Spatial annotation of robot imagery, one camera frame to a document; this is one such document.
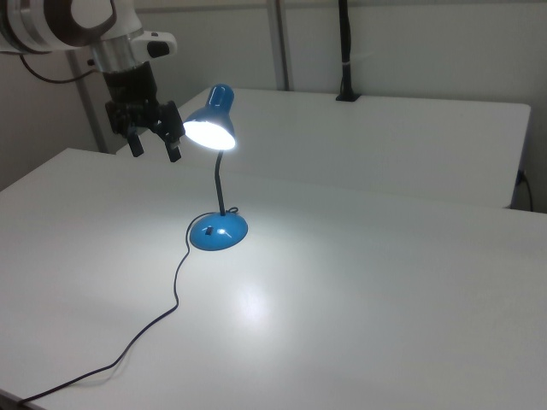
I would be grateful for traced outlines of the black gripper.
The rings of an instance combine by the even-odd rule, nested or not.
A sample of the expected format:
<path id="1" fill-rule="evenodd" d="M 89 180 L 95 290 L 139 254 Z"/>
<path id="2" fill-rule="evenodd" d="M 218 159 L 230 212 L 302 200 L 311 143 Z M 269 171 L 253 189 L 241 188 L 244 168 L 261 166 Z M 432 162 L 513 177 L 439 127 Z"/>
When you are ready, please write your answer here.
<path id="1" fill-rule="evenodd" d="M 157 99 L 151 65 L 146 62 L 126 71 L 105 73 L 103 78 L 111 96 L 105 108 L 112 131 L 127 140 L 132 156 L 144 153 L 138 129 L 147 128 L 162 139 L 169 160 L 178 161 L 182 119 L 175 102 Z"/>

